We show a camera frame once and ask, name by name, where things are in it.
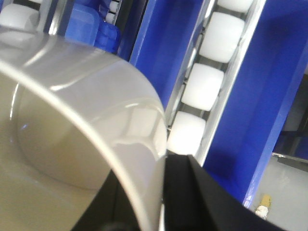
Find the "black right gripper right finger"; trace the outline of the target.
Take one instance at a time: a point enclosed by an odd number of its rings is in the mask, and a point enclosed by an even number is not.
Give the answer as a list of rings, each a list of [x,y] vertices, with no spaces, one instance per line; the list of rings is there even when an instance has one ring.
[[[167,155],[163,201],[167,231],[281,230],[228,194],[192,155]]]

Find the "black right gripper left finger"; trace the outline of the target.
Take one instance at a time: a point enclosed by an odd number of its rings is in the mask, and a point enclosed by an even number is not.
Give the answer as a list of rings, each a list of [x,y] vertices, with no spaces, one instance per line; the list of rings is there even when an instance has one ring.
[[[87,209],[87,231],[138,231],[139,225],[119,180],[110,171]]]

